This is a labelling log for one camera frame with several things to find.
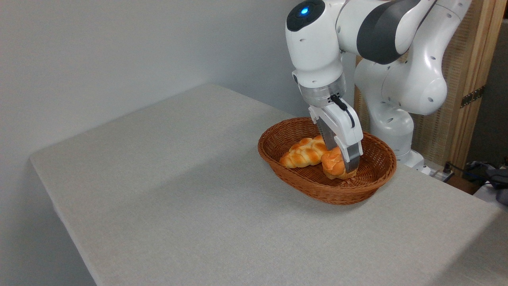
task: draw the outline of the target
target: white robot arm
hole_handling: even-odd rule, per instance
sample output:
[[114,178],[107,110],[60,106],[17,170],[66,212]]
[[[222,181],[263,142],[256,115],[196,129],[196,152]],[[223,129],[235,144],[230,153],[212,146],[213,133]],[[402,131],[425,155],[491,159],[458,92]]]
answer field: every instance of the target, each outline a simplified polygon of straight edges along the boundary
[[[310,105],[310,115],[314,123],[318,125],[327,148],[331,149],[335,146],[341,148],[347,171],[358,167],[359,157],[362,154],[360,140],[363,138],[363,133],[355,111],[341,99],[341,95],[345,92],[345,80],[340,53],[351,52],[366,59],[366,63],[362,65],[362,71],[357,70],[355,74],[355,82],[361,82],[360,89],[362,85],[372,90],[373,94],[386,97],[383,100],[376,99],[377,101],[395,102],[399,104],[398,107],[402,107],[404,103],[406,108],[416,106],[415,108],[418,109],[422,108],[421,98],[427,102],[430,102],[428,98],[431,98],[432,104],[429,105],[426,102],[425,106],[429,105],[432,108],[440,106],[442,100],[433,93],[443,89],[444,80],[441,80],[440,71],[442,45],[437,48],[438,52],[433,56],[436,59],[434,65],[426,65],[423,69],[413,65],[412,77],[407,70],[403,69],[394,69],[399,72],[389,74],[386,71],[390,68],[385,66],[397,61],[410,46],[414,46],[416,52],[413,54],[418,61],[428,63],[432,58],[425,58],[421,54],[428,52],[428,47],[437,46],[428,41],[429,37],[426,37],[426,34],[435,35],[434,38],[437,38],[439,43],[444,43],[442,48],[444,52],[449,37],[442,37],[439,30],[420,27],[423,20],[426,17],[429,18],[427,15],[432,15],[430,11],[435,10],[436,2],[436,0],[308,0],[294,7],[289,13],[285,30],[288,50],[296,68],[293,77],[298,83],[304,100]],[[438,2],[438,6],[446,9],[451,7],[467,11],[470,0],[440,0]],[[452,18],[462,18],[454,15],[453,11],[451,10],[447,17],[451,15]],[[434,28],[440,27],[438,23],[441,23],[441,26],[447,25],[443,23],[443,19],[433,16],[431,18],[425,22],[435,21]],[[455,29],[456,26],[447,27],[446,30],[451,31],[452,35]],[[422,31],[419,34],[423,36],[417,35],[419,40],[415,43],[415,34],[420,30]],[[375,65],[383,67],[383,74],[369,72]],[[426,85],[430,78],[433,82],[431,88],[422,93],[418,93],[418,90],[411,94],[415,90],[414,87]]]

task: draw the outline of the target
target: bread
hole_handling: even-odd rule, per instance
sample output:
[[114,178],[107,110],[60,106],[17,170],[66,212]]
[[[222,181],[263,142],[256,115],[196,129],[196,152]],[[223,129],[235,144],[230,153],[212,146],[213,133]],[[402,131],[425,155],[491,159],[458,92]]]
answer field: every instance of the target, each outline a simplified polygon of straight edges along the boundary
[[346,173],[344,160],[339,147],[333,148],[331,151],[325,152],[321,157],[323,172],[330,179],[349,179],[356,175],[358,169]]
[[287,168],[303,168],[321,163],[321,156],[327,152],[325,141],[321,135],[316,138],[303,138],[291,146],[279,163]]

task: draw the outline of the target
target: black cable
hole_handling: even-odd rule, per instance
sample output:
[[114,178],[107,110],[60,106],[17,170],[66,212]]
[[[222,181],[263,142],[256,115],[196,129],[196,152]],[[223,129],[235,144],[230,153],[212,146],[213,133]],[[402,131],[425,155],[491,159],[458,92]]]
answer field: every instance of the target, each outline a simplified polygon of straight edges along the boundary
[[488,178],[485,178],[485,177],[482,177],[482,176],[479,176],[479,175],[476,175],[476,174],[473,174],[473,173],[470,173],[462,168],[459,168],[455,165],[453,165],[451,162],[447,161],[446,162],[447,164],[449,164],[450,166],[452,166],[453,168],[463,172],[464,174],[468,175],[468,176],[471,176],[471,177],[474,177],[474,178],[478,178],[479,180],[483,180],[483,181],[489,181],[491,183],[496,183],[496,184],[500,184],[500,185],[506,185],[505,182],[501,182],[501,181],[497,181],[497,180],[494,180],[494,179],[488,179]]

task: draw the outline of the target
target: wicker basket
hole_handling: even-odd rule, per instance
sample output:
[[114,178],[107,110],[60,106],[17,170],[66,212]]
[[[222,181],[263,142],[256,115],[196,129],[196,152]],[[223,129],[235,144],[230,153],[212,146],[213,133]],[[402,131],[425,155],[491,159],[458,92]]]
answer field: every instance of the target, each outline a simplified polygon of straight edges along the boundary
[[358,172],[351,179],[330,180],[323,173],[321,164],[289,169],[279,163],[294,143],[318,135],[317,126],[308,117],[284,120],[261,135],[258,151],[281,180],[312,198],[334,205],[361,202],[393,176],[397,167],[395,154],[386,143],[365,132]]

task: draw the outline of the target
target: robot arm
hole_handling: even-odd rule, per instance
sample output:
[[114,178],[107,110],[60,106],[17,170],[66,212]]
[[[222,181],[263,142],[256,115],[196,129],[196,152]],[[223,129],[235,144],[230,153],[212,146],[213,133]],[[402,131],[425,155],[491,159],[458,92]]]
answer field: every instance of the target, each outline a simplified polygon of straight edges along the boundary
[[339,146],[346,171],[358,167],[363,133],[340,97],[345,80],[340,51],[390,63],[409,48],[430,0],[307,0],[289,13],[286,40],[293,77],[328,149]]

